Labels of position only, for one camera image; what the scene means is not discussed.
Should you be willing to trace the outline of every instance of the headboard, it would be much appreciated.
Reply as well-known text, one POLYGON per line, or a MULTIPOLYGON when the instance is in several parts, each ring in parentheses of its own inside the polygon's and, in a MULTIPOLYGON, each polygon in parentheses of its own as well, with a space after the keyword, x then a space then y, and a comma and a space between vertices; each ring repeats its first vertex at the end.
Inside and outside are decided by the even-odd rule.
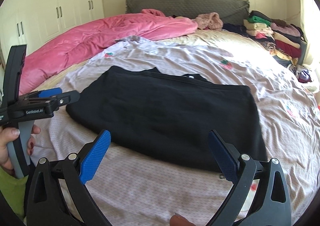
POLYGON ((249 0, 125 0, 126 13, 140 13, 142 9, 157 9, 166 16, 190 19, 199 14, 217 12, 224 23, 243 24, 249 14, 249 0))

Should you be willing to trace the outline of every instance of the gripper handle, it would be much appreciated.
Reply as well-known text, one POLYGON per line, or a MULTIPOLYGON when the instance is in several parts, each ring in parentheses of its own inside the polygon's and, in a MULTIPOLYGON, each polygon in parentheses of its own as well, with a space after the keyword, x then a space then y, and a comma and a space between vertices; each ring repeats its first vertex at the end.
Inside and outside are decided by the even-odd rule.
POLYGON ((15 141, 7 144, 10 161, 18 179, 24 178, 29 174, 30 157, 28 156, 27 148, 34 122, 34 120, 30 120, 10 123, 5 126, 18 128, 20 130, 19 137, 15 141))

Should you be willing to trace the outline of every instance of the hand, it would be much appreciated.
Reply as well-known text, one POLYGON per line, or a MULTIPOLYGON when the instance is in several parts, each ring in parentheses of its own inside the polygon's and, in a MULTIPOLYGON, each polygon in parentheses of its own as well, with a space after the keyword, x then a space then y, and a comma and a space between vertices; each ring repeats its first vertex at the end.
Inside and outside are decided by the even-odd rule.
POLYGON ((196 225, 189 222, 185 217, 182 217, 179 214, 175 214, 170 219, 170 226, 196 226, 196 225))
MULTIPOLYGON (((34 125, 32 128, 32 134, 39 134, 41 129, 34 125)), ((18 138, 20 134, 19 129, 16 128, 5 128, 0 127, 0 166, 9 174, 13 174, 13 165, 10 161, 7 143, 14 141, 18 138)), ((36 140, 33 136, 30 137, 28 141, 28 155, 32 155, 33 147, 35 146, 36 140)))

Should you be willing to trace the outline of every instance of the white wardrobe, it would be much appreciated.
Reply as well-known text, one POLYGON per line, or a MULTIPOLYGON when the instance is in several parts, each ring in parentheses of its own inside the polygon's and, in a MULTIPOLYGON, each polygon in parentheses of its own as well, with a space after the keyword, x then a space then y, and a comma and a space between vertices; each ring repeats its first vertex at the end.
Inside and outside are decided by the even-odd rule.
POLYGON ((102 0, 5 0, 0 7, 0 44, 7 60, 13 45, 27 55, 67 30, 104 17, 102 0))

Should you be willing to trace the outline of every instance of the white bed sheet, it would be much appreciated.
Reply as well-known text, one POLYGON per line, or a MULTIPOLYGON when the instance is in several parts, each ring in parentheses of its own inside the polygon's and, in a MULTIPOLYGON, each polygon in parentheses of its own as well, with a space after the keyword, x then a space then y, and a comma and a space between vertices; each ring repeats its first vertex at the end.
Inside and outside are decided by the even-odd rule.
MULTIPOLYGON (((203 46, 172 45, 174 39, 142 44, 121 41, 68 73, 58 86, 63 91, 82 91, 112 65, 131 71, 157 67, 171 75, 199 73, 213 83, 249 86, 258 107, 268 158, 277 157, 286 175, 293 224, 319 188, 320 128, 315 99, 254 41, 225 32, 203 35, 209 33, 208 37, 189 36, 190 43, 203 46), (228 60, 233 69, 220 66, 222 60, 228 60)), ((52 119, 36 124, 43 131, 36 136, 35 163, 43 156, 64 159, 96 137, 75 123, 65 108, 52 119)), ((174 212, 198 226, 205 225, 231 186, 218 173, 168 164, 115 144, 111 144, 95 178, 87 183, 114 226, 167 225, 174 212)), ((67 202, 73 210, 71 200, 67 202)), ((244 215, 245 211, 241 212, 240 218, 244 215)))

